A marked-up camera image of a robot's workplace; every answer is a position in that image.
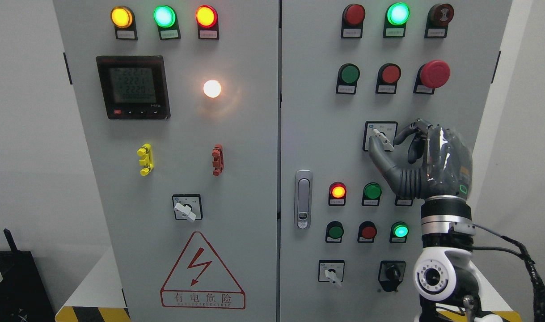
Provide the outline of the gray robotic hand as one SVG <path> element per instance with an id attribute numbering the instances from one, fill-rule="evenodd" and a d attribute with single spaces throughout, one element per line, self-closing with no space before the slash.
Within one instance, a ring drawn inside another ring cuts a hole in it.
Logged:
<path id="1" fill-rule="evenodd" d="M 368 152 L 389 187 L 401 199 L 428 199 L 451 195 L 466 200 L 471 192 L 473 160 L 458 132 L 417 119 L 395 139 L 401 144 L 414 135 L 407 153 L 408 163 L 422 159 L 419 168 L 405 168 L 385 155 L 377 135 L 368 139 Z"/>

